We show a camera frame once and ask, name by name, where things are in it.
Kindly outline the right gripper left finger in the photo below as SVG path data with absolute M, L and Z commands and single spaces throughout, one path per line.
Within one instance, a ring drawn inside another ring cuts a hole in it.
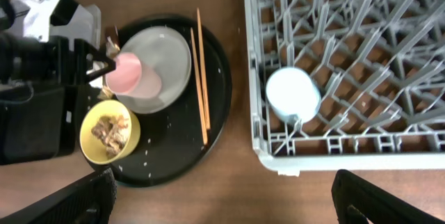
M 108 223 L 117 199 L 110 168 L 69 184 L 46 198 L 1 219 L 2 223 Z

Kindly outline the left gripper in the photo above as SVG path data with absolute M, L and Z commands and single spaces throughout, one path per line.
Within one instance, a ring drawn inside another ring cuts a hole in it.
M 67 24 L 73 0 L 1 0 L 1 84 L 52 82 L 87 84 L 115 70 L 115 61 L 83 39 L 50 36 L 51 25 Z M 91 73 L 94 62 L 104 66 Z

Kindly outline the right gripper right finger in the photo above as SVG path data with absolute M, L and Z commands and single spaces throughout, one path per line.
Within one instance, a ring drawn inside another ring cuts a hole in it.
M 408 204 L 348 170 L 337 171 L 331 193 L 337 220 L 342 224 L 444 224 L 444 221 Z

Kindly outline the gold brown snack wrapper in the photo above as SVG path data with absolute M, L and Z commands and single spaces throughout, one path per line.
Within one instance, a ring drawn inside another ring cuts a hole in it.
M 105 45 L 106 45 L 106 56 L 110 59 L 114 59 L 120 52 L 120 41 L 118 37 L 117 26 L 109 26 L 105 28 Z M 98 95 L 99 99 L 111 99 L 113 97 L 113 92 L 106 85 L 106 80 L 103 79 L 103 86 L 101 92 Z

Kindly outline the pink cup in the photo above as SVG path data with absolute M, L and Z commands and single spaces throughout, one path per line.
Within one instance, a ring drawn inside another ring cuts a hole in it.
M 151 99 L 161 92 L 160 76 L 135 54 L 121 53 L 114 61 L 115 70 L 105 76 L 105 82 L 115 95 Z

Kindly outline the yellow bowl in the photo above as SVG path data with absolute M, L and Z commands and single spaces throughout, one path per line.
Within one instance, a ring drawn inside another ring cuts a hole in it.
M 121 153 L 113 158 L 107 157 L 105 147 L 91 133 L 91 129 L 103 115 L 123 115 L 129 119 L 129 139 Z M 90 162 L 106 165 L 129 156 L 136 149 L 140 140 L 140 133 L 140 123 L 133 112 L 119 101 L 105 100 L 93 106 L 83 119 L 79 135 L 81 150 Z

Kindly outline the food scraps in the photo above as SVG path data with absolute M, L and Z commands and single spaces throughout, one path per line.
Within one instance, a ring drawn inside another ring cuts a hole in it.
M 91 129 L 105 147 L 108 158 L 117 156 L 125 147 L 129 139 L 128 121 L 123 115 L 103 115 Z

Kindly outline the grey plate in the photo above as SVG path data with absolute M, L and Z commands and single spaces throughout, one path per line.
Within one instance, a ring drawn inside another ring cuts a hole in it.
M 191 51 L 185 38 L 166 26 L 154 26 L 132 36 L 121 48 L 135 54 L 143 77 L 135 95 L 117 99 L 135 113 L 156 113 L 170 106 L 187 87 L 191 76 Z

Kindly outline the blue cup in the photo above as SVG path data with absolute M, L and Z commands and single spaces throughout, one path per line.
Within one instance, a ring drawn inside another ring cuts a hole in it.
M 274 71 L 266 82 L 266 97 L 274 114 L 285 123 L 312 120 L 321 106 L 321 93 L 310 76 L 297 67 Z

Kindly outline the wooden chopstick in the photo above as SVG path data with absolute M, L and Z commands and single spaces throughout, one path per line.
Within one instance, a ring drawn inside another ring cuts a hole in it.
M 200 71 L 199 71 L 198 62 L 197 62 L 197 51 L 196 51 L 196 46 L 195 46 L 195 38 L 194 38 L 193 29 L 191 29 L 191 44 L 192 44 L 193 65 L 194 65 L 194 71 L 195 71 L 195 83 L 196 83 L 196 88 L 197 88 L 197 100 L 198 100 L 198 107 L 199 107 L 199 112 L 200 112 L 202 141 L 203 141 L 203 146 L 206 146 L 208 143 L 208 136 L 207 136 L 207 128 L 205 125 L 204 104 L 203 104 L 203 98 L 202 98 L 202 86 L 201 86 L 201 81 L 200 81 Z
M 199 42 L 199 51 L 200 51 L 200 71 L 202 78 L 202 95 L 204 100 L 204 115 L 205 115 L 205 125 L 208 130 L 211 128 L 210 121 L 210 112 L 209 112 L 209 98 L 208 98 L 208 90 L 207 90 L 207 74 L 205 68 L 205 55 L 204 55 L 204 38 L 202 35 L 202 22 L 200 9 L 197 8 L 197 36 Z

